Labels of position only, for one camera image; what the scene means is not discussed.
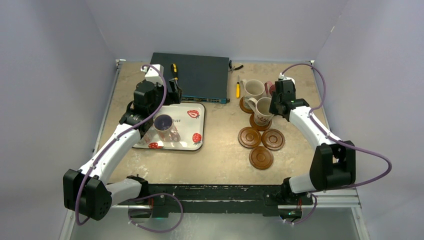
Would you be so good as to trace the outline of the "wooden coaster front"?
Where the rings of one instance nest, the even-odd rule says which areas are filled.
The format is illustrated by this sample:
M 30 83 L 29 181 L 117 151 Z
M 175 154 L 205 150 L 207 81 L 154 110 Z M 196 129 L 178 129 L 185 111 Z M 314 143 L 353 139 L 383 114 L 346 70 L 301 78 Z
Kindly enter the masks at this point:
M 270 168 L 274 162 L 272 152 L 264 146 L 253 148 L 249 153 L 248 159 L 250 164 L 258 170 L 266 170 Z

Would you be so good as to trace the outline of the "pink mug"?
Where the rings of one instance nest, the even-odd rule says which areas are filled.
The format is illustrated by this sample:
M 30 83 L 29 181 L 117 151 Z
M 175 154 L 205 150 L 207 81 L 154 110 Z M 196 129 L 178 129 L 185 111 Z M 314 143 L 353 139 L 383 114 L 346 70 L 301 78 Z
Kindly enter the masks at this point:
M 267 81 L 264 83 L 265 93 L 268 98 L 272 98 L 273 93 L 276 91 L 275 84 L 271 81 Z

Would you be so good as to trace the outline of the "cream floral mug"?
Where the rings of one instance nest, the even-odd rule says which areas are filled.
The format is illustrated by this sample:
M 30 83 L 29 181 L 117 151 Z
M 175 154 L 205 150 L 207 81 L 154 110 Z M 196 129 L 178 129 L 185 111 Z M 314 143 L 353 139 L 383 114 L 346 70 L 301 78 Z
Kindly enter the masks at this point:
M 260 99 L 265 92 L 265 84 L 257 79 L 242 79 L 240 81 L 244 88 L 244 100 L 247 101 L 250 98 Z

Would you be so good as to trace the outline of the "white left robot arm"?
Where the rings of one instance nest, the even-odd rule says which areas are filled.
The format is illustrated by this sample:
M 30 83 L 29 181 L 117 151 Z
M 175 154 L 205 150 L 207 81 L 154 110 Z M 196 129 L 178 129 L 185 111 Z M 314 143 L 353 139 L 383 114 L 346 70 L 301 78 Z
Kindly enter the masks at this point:
M 63 176 L 64 207 L 75 214 L 99 221 L 111 206 L 132 200 L 138 205 L 149 199 L 149 183 L 130 175 L 109 183 L 109 179 L 128 151 L 153 126 L 153 117 L 162 106 L 180 104 L 182 90 L 177 81 L 152 83 L 143 80 L 136 85 L 133 101 L 104 146 L 78 170 L 69 169 Z

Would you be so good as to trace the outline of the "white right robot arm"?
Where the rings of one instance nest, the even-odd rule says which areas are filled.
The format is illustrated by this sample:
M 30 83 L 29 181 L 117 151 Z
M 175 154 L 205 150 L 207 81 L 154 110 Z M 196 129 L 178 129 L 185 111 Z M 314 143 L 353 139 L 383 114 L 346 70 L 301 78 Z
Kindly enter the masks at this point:
M 307 192 L 351 185 L 356 180 L 356 153 L 351 141 L 332 134 L 311 111 L 303 98 L 296 98 L 292 79 L 275 82 L 269 111 L 294 125 L 314 149 L 308 173 L 283 181 L 280 196 L 288 204 Z

